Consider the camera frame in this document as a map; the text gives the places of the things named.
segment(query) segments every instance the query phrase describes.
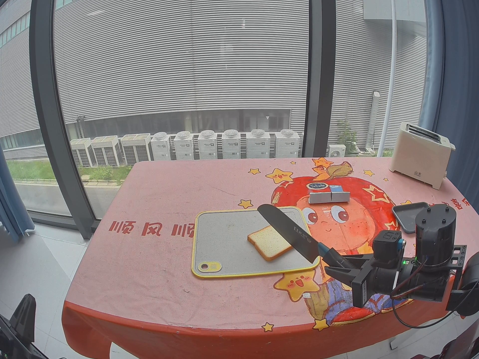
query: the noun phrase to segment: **floor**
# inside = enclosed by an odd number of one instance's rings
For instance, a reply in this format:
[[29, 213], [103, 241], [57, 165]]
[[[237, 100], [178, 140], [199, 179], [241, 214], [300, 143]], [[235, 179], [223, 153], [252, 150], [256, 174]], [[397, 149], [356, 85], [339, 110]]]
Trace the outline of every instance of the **floor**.
[[[10, 318], [22, 297], [30, 293], [37, 303], [35, 345], [50, 359], [75, 359], [83, 356], [73, 351], [65, 340], [61, 310], [70, 282], [88, 248], [80, 233], [46, 225], [37, 225], [34, 234], [17, 246], [0, 232], [0, 314]], [[418, 330], [391, 350], [388, 341], [348, 352], [334, 359], [409, 359], [416, 354], [433, 356], [465, 331], [477, 316], [461, 319], [452, 315], [440, 324]], [[135, 356], [113, 344], [112, 359]]]

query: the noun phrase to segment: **road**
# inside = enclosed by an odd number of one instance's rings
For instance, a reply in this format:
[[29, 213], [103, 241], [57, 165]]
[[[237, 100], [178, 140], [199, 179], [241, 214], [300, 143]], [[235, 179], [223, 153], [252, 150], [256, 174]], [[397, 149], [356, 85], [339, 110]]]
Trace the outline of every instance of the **road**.
[[[71, 215], [58, 185], [16, 183], [16, 186], [28, 210]], [[95, 216], [98, 219], [103, 218], [119, 188], [119, 186], [85, 187]]]

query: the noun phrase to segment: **lamp post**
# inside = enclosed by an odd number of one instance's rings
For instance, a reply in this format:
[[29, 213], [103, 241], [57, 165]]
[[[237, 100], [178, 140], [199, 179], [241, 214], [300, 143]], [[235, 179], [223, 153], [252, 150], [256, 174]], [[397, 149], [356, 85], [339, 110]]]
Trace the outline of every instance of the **lamp post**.
[[384, 116], [383, 131], [381, 134], [381, 141], [377, 150], [377, 156], [382, 157], [384, 151], [384, 144], [386, 142], [387, 127], [389, 125], [389, 118], [391, 116], [392, 94], [394, 90], [394, 76], [396, 74], [396, 47], [397, 47], [397, 28], [396, 28], [396, 3], [391, 0], [391, 20], [392, 20], [392, 47], [391, 47], [391, 72], [389, 75], [389, 91], [387, 93], [386, 114]]

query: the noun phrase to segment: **black knife blade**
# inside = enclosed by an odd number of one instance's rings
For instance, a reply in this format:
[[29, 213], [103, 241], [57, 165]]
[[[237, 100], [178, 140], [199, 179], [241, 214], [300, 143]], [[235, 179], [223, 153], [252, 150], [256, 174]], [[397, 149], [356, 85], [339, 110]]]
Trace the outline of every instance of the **black knife blade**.
[[266, 203], [258, 207], [258, 212], [298, 253], [314, 263], [319, 251], [318, 242], [311, 235], [277, 207]]

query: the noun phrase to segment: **cartoon girl print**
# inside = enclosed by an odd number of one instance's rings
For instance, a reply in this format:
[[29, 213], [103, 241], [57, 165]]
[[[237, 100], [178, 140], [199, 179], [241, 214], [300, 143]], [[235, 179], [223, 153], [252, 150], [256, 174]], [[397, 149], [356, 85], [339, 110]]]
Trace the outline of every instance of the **cartoon girl print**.
[[[388, 195], [374, 184], [356, 177], [348, 177], [353, 172], [348, 162], [332, 165], [326, 159], [313, 160], [315, 177], [297, 177], [293, 181], [281, 183], [273, 192], [274, 206], [297, 206], [303, 212], [311, 235], [340, 254], [370, 254], [372, 241], [381, 230], [399, 230], [392, 214], [394, 206]], [[325, 182], [339, 185], [351, 193], [349, 202], [309, 204], [309, 189], [312, 182]], [[351, 288], [326, 274], [326, 264], [321, 261], [317, 269], [319, 290], [309, 293], [305, 299], [310, 314], [316, 320], [326, 319], [328, 326], [353, 323], [392, 308], [389, 296], [375, 294], [363, 308], [352, 306]], [[275, 288], [283, 290], [280, 283]], [[301, 289], [289, 289], [295, 292]], [[406, 301], [395, 301], [395, 305]]]

